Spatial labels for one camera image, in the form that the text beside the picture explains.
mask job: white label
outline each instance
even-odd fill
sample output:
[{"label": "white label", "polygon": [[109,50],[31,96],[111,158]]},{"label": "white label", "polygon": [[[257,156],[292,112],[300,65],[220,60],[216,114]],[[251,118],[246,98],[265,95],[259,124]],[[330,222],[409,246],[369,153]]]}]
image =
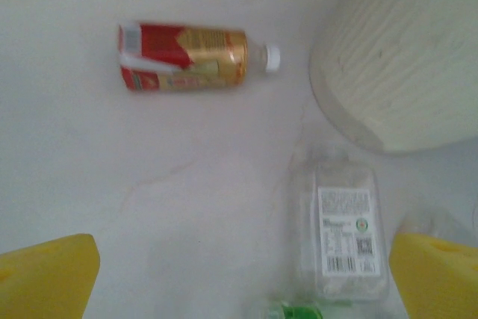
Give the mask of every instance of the white label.
[{"label": "white label", "polygon": [[129,54],[141,54],[141,28],[128,26],[122,29],[122,49]]},{"label": "white label", "polygon": [[323,276],[379,276],[375,203],[370,191],[318,188]]}]

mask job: clear plastic bottle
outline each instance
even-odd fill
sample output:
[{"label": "clear plastic bottle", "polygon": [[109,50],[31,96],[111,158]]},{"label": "clear plastic bottle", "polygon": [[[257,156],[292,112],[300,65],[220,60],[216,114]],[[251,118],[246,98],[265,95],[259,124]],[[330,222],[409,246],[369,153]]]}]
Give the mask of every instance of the clear plastic bottle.
[{"label": "clear plastic bottle", "polygon": [[347,154],[322,152],[294,170],[297,288],[302,297],[380,300],[388,264],[375,175]]},{"label": "clear plastic bottle", "polygon": [[195,90],[242,84],[247,73],[276,72],[277,46],[241,30],[130,22],[119,26],[119,64],[130,90]]}]

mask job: bottle cap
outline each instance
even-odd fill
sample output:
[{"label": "bottle cap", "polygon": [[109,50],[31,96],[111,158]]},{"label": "bottle cap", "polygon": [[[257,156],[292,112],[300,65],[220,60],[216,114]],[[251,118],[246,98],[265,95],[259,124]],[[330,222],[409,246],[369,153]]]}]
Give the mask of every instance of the bottle cap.
[{"label": "bottle cap", "polygon": [[281,63],[281,51],[278,46],[266,45],[267,50],[267,65],[266,72],[276,72],[279,70]]}]

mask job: clear plastic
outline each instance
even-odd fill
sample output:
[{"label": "clear plastic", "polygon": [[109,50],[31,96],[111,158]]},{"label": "clear plastic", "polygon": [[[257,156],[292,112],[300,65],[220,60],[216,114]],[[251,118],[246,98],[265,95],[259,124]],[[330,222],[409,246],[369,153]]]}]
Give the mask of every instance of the clear plastic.
[{"label": "clear plastic", "polygon": [[292,178],[299,295],[380,300],[388,293],[388,264],[375,175],[336,149],[325,153],[297,166]]}]

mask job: yellow object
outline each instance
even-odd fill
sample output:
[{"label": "yellow object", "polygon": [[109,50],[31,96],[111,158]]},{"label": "yellow object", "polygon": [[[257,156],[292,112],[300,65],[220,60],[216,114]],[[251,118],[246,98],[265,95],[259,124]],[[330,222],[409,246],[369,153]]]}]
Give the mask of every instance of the yellow object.
[{"label": "yellow object", "polygon": [[1,319],[79,319],[99,270],[91,235],[0,255]]},{"label": "yellow object", "polygon": [[477,248],[399,233],[389,263],[411,319],[478,318]]}]

